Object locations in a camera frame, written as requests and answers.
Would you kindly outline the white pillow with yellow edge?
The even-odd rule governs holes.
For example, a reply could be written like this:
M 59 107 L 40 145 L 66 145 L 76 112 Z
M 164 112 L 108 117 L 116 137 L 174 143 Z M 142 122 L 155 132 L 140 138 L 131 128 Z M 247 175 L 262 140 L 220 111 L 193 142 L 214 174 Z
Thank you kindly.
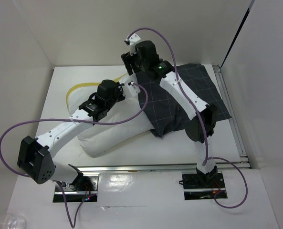
M 66 105 L 72 115 L 82 102 L 97 91 L 99 83 L 80 83 L 71 87 L 66 94 Z M 113 123 L 126 120 L 143 106 L 139 98 L 145 93 L 141 90 L 136 96 L 129 97 L 118 102 L 102 119 L 102 122 Z M 142 112 L 133 120 L 119 125 L 94 125 L 80 133 L 77 138 L 79 144 L 90 157 L 97 157 L 123 141 L 126 141 L 138 134 L 153 129 L 146 114 Z

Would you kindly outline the dark grey checked pillowcase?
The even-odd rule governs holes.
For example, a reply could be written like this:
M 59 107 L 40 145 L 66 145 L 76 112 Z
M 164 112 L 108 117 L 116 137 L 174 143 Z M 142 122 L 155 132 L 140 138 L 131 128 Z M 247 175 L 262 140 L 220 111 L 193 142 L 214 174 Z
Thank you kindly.
M 207 105 L 217 108 L 216 121 L 230 119 L 230 114 L 212 81 L 209 71 L 202 64 L 189 63 L 177 67 L 180 83 L 169 83 L 167 88 L 161 87 L 162 81 L 154 81 L 145 72 L 136 74 L 139 85 L 146 92 L 139 103 L 153 125 L 150 131 L 156 137 L 189 128 L 191 119 L 197 117 L 196 111 L 201 112 Z

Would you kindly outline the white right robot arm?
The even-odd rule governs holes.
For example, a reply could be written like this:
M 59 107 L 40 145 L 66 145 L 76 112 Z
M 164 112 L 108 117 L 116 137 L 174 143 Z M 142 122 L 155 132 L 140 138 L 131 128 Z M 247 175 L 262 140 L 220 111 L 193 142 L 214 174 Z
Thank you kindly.
M 186 135 L 198 150 L 196 174 L 197 182 L 208 187 L 217 174 L 217 166 L 211 158 L 212 135 L 216 126 L 217 107 L 208 104 L 196 95 L 176 73 L 168 61 L 159 57 L 152 41 L 142 41 L 139 37 L 125 39 L 129 51 L 121 59 L 129 75 L 143 72 L 151 80 L 167 91 L 188 116 Z

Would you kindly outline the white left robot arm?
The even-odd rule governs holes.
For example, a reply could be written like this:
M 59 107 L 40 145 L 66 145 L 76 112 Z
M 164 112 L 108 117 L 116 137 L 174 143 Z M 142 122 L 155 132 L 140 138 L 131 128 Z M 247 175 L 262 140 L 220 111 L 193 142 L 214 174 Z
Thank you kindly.
M 105 118 L 111 108 L 129 97 L 131 83 L 103 80 L 95 93 L 78 106 L 68 122 L 62 122 L 49 132 L 21 141 L 18 167 L 37 184 L 48 180 L 66 183 L 71 190 L 78 190 L 91 180 L 75 166 L 53 161 L 54 156 L 73 138 Z

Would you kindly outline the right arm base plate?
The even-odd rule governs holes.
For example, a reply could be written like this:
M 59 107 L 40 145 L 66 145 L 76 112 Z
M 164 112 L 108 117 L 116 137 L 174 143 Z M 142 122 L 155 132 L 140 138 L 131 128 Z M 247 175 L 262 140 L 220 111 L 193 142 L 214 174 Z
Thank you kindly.
M 197 174 L 182 174 L 182 179 L 178 182 L 183 186 L 185 200 L 223 199 L 228 198 L 224 177 L 218 173 L 209 183 L 201 184 Z

